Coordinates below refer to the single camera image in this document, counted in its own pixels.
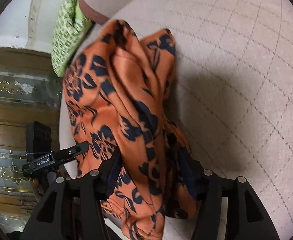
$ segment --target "screw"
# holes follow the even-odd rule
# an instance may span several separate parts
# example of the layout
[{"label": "screw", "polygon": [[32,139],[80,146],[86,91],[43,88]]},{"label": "screw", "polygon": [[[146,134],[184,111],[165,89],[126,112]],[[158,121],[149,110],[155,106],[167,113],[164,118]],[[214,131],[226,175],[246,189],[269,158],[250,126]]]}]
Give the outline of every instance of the screw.
[{"label": "screw", "polygon": [[213,174],[213,172],[210,171],[210,170],[204,170],[204,171],[203,171],[203,174],[204,174],[205,176],[211,176],[211,175]]},{"label": "screw", "polygon": [[56,182],[57,183],[62,183],[64,181],[64,178],[63,177],[58,177],[57,179],[56,179]]},{"label": "screw", "polygon": [[90,175],[91,175],[91,176],[98,176],[98,175],[99,175],[99,171],[98,171],[98,170],[92,170],[92,171],[90,172]]},{"label": "screw", "polygon": [[244,182],[246,182],[246,179],[245,179],[245,177],[240,176],[240,177],[238,177],[238,181],[241,183],[244,183]]}]

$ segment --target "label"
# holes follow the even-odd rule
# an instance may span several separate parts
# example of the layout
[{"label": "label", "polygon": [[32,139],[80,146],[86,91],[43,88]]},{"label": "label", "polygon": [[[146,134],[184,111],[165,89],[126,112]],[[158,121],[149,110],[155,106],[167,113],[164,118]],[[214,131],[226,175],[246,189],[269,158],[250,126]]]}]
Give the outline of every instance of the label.
[{"label": "label", "polygon": [[40,166],[40,165],[42,165],[42,164],[49,163],[49,162],[50,162],[50,158],[47,157],[46,159],[37,162],[36,165],[37,165],[37,166]]}]

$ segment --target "green patterned cushion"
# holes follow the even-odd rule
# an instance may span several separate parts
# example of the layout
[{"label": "green patterned cushion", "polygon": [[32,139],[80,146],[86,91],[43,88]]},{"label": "green patterned cushion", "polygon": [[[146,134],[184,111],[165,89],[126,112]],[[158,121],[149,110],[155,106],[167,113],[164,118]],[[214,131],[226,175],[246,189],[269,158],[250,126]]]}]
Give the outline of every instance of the green patterned cushion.
[{"label": "green patterned cushion", "polygon": [[53,33],[52,66],[55,73],[62,77],[74,52],[92,26],[79,7],[78,0],[65,0],[60,8]]}]

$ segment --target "orange floral fabric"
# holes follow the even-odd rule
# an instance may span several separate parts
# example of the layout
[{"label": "orange floral fabric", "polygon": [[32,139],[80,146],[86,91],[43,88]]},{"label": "orange floral fabric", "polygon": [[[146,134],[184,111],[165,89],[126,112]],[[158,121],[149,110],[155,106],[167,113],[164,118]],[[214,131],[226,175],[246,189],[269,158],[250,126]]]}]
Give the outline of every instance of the orange floral fabric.
[{"label": "orange floral fabric", "polygon": [[90,144],[77,158],[78,176],[120,148],[122,171],[102,208],[121,219],[131,240],[161,239],[165,216],[186,219],[196,211],[174,151],[189,150],[189,144],[162,106],[174,76],[171,32],[163,29],[139,41],[120,20],[106,25],[64,75],[74,139]]}]

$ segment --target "fabric fold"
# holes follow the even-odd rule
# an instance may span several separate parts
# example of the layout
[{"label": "fabric fold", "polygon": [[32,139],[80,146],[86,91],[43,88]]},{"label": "fabric fold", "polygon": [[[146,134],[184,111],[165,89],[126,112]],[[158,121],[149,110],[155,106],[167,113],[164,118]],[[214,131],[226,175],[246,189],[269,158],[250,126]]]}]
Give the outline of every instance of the fabric fold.
[{"label": "fabric fold", "polygon": [[120,148],[122,171],[102,207],[121,219],[132,240],[161,239],[166,215],[186,219],[196,211],[174,150],[190,151],[189,144],[162,106],[175,68],[175,40],[168,29],[139,41],[127,22],[114,20],[64,75],[74,139],[90,144],[77,158],[78,176]]}]

